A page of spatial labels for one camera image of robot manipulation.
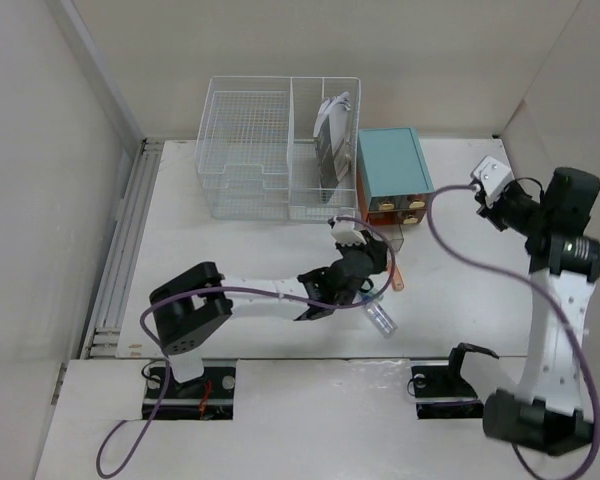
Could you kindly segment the orange highlighter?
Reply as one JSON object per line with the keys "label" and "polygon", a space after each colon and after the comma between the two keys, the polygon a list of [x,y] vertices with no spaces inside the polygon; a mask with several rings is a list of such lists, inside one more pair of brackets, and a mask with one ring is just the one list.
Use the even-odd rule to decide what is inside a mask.
{"label": "orange highlighter", "polygon": [[398,265],[393,266],[393,274],[391,277],[391,286],[395,292],[401,292],[405,288],[405,283]]}

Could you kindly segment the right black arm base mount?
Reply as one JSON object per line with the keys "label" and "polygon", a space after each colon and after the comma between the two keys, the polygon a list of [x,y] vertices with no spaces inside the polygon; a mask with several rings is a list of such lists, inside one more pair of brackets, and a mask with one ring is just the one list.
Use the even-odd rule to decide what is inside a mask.
{"label": "right black arm base mount", "polygon": [[407,393],[416,400],[419,420],[481,419],[484,405],[476,390],[461,377],[468,353],[499,359],[485,347],[461,342],[451,349],[445,364],[416,362],[411,365]]}

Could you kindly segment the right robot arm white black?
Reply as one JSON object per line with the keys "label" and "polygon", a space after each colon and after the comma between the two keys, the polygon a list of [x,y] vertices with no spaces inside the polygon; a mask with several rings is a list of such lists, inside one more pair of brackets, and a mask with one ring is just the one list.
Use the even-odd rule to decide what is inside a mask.
{"label": "right robot arm white black", "polygon": [[498,230],[526,239],[532,320],[519,382],[485,400],[486,436],[551,457],[594,441],[580,394],[580,346],[589,300],[600,277],[600,242],[586,236],[600,192],[597,176],[570,167],[554,170],[539,200],[508,180],[495,200],[481,191],[478,213]]}

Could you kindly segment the grey white manual booklet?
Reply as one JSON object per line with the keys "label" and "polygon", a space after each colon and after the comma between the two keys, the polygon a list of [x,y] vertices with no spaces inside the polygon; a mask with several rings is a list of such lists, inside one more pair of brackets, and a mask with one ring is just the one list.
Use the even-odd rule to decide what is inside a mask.
{"label": "grey white manual booklet", "polygon": [[350,93],[325,97],[318,110],[313,140],[319,171],[320,201],[328,203],[349,171],[346,152],[349,139],[347,122],[351,111]]}

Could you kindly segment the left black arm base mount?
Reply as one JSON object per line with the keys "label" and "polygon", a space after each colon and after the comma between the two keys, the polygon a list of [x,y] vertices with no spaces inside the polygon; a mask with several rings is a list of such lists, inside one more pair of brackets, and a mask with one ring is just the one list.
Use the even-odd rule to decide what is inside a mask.
{"label": "left black arm base mount", "polygon": [[[145,380],[141,418],[148,420],[161,393],[166,369],[163,362],[149,362],[141,370]],[[228,421],[234,416],[236,366],[208,365],[204,374],[186,384],[170,377],[155,420]]]}

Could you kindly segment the clear bottle blue cap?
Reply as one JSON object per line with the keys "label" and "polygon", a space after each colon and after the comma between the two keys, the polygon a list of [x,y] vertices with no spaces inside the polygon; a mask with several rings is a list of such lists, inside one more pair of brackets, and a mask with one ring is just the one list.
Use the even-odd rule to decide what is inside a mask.
{"label": "clear bottle blue cap", "polygon": [[371,323],[385,339],[391,338],[398,327],[380,303],[373,300],[369,295],[362,295],[361,301],[364,303],[363,309]]}

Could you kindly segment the teal orange drawer box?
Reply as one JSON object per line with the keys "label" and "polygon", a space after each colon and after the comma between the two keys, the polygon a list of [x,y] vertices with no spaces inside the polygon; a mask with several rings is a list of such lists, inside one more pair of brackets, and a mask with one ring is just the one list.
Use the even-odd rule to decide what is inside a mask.
{"label": "teal orange drawer box", "polygon": [[358,206],[374,226],[419,224],[434,185],[412,127],[362,129],[356,156]]}

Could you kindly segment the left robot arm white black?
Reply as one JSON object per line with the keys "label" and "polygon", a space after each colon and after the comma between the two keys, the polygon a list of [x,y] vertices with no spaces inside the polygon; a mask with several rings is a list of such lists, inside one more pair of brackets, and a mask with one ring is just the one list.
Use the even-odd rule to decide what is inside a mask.
{"label": "left robot arm white black", "polygon": [[157,287],[149,295],[152,337],[169,364],[171,387],[185,397],[201,390],[204,366],[195,350],[229,319],[318,320],[352,307],[372,276],[394,270],[395,251],[384,241],[336,249],[341,258],[331,265],[284,280],[229,278],[207,261]]}

